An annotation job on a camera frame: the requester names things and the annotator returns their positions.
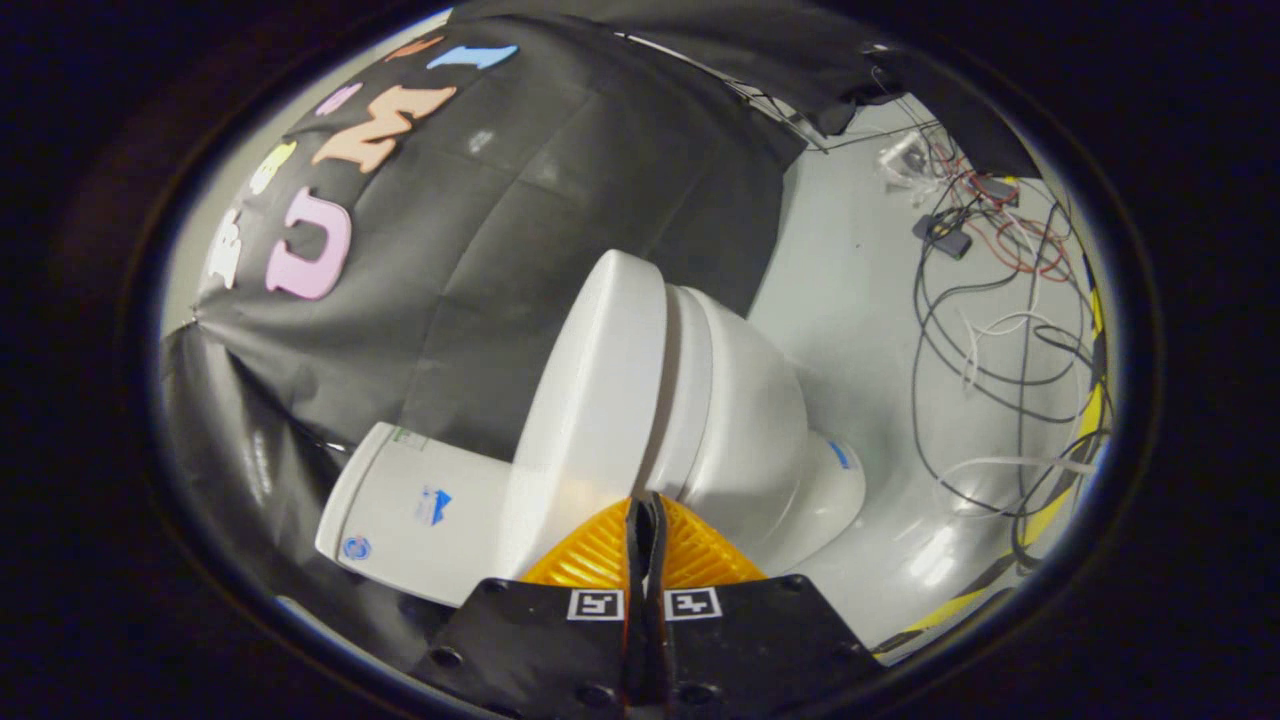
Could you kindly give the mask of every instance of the gray floor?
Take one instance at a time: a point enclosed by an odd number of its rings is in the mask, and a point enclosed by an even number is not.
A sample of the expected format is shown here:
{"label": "gray floor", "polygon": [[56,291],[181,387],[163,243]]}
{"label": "gray floor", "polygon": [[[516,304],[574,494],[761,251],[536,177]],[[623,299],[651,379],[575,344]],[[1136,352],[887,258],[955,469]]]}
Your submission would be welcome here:
{"label": "gray floor", "polygon": [[[846,132],[910,124],[900,108],[887,105],[867,110]],[[886,191],[873,163],[890,143],[879,138],[831,155],[803,154],[786,176],[790,202],[778,247],[749,316],[797,368],[810,424],[849,442],[867,468],[867,502],[854,527],[796,570],[815,579],[868,646],[929,615],[1009,552],[1009,520],[959,516],[957,511],[984,511],[954,502],[916,457],[909,397],[919,325],[911,283],[922,243],[910,228],[938,193],[915,208],[909,192]],[[1018,211],[1043,219],[1048,208],[1047,200],[1024,191]],[[1082,266],[1078,255],[1075,266]],[[936,297],[947,287],[988,282],[1009,270],[974,237],[963,260],[934,258],[927,273]],[[1041,286],[1037,311],[1079,332],[1075,293],[1056,283]],[[964,343],[960,310],[974,325],[984,325],[1025,310],[1028,296],[1029,275],[1021,275],[1009,287],[948,301],[940,319]],[[1021,332],[983,340],[983,366],[1016,377],[1021,342]],[[1055,456],[1074,437],[1070,425],[1028,421],[1023,452],[1016,452],[1015,414],[964,388],[928,347],[924,352],[918,380],[920,437],[937,470],[979,456]],[[956,364],[961,360],[952,356]],[[1052,375],[1066,363],[1062,351],[1033,347],[1028,377]],[[1075,415],[1083,402],[1075,372],[1048,389],[1028,392],[1027,406]],[[1079,373],[1079,382],[1088,383],[1085,370]],[[998,389],[1016,402],[1016,391]],[[1015,474],[1012,468],[986,465],[960,470],[954,480],[983,498],[1010,498],[1005,493],[1015,491]],[[1051,537],[1046,534],[1046,542]]]}

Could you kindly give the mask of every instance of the colorful foam letters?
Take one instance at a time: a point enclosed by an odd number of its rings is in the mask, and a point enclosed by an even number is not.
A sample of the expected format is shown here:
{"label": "colorful foam letters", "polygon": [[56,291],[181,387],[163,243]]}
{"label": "colorful foam letters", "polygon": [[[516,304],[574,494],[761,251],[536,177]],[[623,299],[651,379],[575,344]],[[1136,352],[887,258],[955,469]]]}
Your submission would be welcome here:
{"label": "colorful foam letters", "polygon": [[516,50],[520,50],[516,45],[506,47],[467,47],[466,45],[461,45],[428,63],[426,69],[438,65],[475,65],[483,70],[511,58],[516,54]]}
{"label": "colorful foam letters", "polygon": [[214,245],[209,249],[209,261],[206,263],[210,275],[221,275],[223,284],[230,290],[236,283],[236,266],[239,265],[239,225],[236,218],[239,210],[232,208],[223,215],[223,222],[218,223],[214,233]]}
{"label": "colorful foam letters", "polygon": [[289,155],[293,155],[297,146],[297,141],[282,142],[276,145],[275,149],[262,159],[262,164],[260,164],[257,170],[253,172],[253,177],[250,178],[250,192],[260,195],[264,190],[266,190],[266,186],[271,184],[271,178],[274,178],[275,173],[280,170],[280,165],[289,159]]}
{"label": "colorful foam letters", "polygon": [[348,85],[347,87],[339,87],[333,95],[326,97],[319,108],[316,108],[316,117],[321,118],[333,113],[338,108],[342,108],[347,100],[351,100],[352,95],[360,92],[361,87],[365,87],[365,83],[357,82],[355,85]]}
{"label": "colorful foam letters", "polygon": [[383,61],[387,63],[387,61],[394,60],[396,58],[407,58],[410,55],[415,55],[417,53],[421,53],[422,50],[426,50],[428,47],[435,45],[436,42],[442,41],[442,40],[444,40],[443,35],[438,35],[438,36],[433,37],[431,40],[415,40],[413,42],[410,42],[404,47],[401,47],[399,50],[397,50],[397,51],[392,53],[390,55],[383,58]]}
{"label": "colorful foam letters", "polygon": [[324,251],[316,260],[306,260],[289,252],[285,241],[275,241],[266,264],[266,290],[279,288],[298,297],[319,300],[333,290],[342,274],[342,264],[351,247],[351,217],[342,205],[314,197],[310,191],[310,187],[303,187],[293,196],[284,214],[284,227],[292,228],[298,220],[320,225],[325,232]]}
{"label": "colorful foam letters", "polygon": [[396,141],[389,136],[408,132],[413,126],[401,113],[408,113],[415,119],[434,113],[458,88],[406,90],[392,86],[369,104],[369,114],[374,119],[347,128],[325,142],[311,164],[326,158],[347,160],[360,165],[360,172],[370,173],[392,154]]}

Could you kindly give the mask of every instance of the pink letter u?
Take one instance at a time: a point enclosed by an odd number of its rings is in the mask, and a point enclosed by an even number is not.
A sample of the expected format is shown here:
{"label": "pink letter u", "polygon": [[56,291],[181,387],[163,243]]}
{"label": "pink letter u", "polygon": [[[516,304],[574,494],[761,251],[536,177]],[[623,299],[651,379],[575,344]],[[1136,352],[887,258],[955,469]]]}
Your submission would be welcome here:
{"label": "pink letter u", "polygon": [[320,300],[342,274],[342,264],[351,247],[351,217],[340,205],[320,200],[303,187],[293,196],[284,214],[284,227],[292,228],[302,220],[320,225],[325,232],[325,246],[320,258],[307,260],[289,252],[289,245],[275,241],[271,259],[266,264],[266,290],[284,290],[307,300]]}

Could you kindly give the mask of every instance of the toilet bowl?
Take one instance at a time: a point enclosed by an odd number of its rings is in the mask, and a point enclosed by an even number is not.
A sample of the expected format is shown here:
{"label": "toilet bowl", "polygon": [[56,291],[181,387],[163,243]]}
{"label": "toilet bowl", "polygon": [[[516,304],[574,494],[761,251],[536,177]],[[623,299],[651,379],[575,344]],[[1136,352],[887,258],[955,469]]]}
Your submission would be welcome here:
{"label": "toilet bowl", "polygon": [[865,482],[850,447],[808,427],[794,370],[746,320],[611,250],[564,320],[512,462],[379,423],[330,493],[316,550],[461,605],[649,491],[781,574],[849,527]]}

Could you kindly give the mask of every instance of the toilet lid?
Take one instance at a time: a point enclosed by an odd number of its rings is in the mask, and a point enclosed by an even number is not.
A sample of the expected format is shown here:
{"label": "toilet lid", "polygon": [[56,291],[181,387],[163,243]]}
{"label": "toilet lid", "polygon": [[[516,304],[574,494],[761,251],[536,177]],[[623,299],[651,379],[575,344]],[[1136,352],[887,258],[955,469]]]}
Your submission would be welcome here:
{"label": "toilet lid", "polygon": [[617,250],[588,275],[543,370],[512,462],[495,574],[522,575],[628,496],[653,427],[667,296],[650,263]]}

